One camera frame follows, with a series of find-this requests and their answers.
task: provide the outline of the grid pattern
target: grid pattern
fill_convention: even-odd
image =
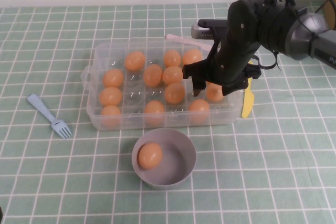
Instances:
[[[319,3],[306,3],[310,10]],[[148,130],[97,132],[80,74],[101,42],[190,36],[227,3],[0,10],[0,206],[4,223],[335,223],[336,72],[280,56],[252,82],[253,112],[224,126],[178,128],[197,149],[179,189],[154,191],[132,170]],[[260,49],[264,65],[272,63]],[[71,127],[60,140],[26,102],[40,95]]]

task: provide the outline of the gray bowl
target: gray bowl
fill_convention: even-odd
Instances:
[[[149,142],[160,145],[162,160],[154,169],[143,169],[138,162],[140,148]],[[137,175],[158,190],[174,189],[189,177],[196,164],[196,149],[191,140],[173,129],[155,129],[136,142],[132,152],[132,165]]]

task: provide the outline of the tray handle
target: tray handle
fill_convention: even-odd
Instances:
[[[80,79],[82,80],[82,85],[85,90],[89,90],[90,82],[88,81],[88,77],[92,72],[92,66],[86,66],[84,71],[80,74]]]

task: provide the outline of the blue plastic fork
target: blue plastic fork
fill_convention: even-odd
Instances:
[[[27,96],[27,100],[50,121],[51,127],[58,133],[58,135],[63,139],[72,137],[72,133],[67,124],[63,120],[56,119],[36,94],[30,94]]]

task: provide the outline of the fork handle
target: fork handle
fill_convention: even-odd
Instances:
[[[31,103],[42,115],[44,115],[51,123],[56,119],[48,108],[44,105],[43,101],[35,94],[27,96],[28,102]]]

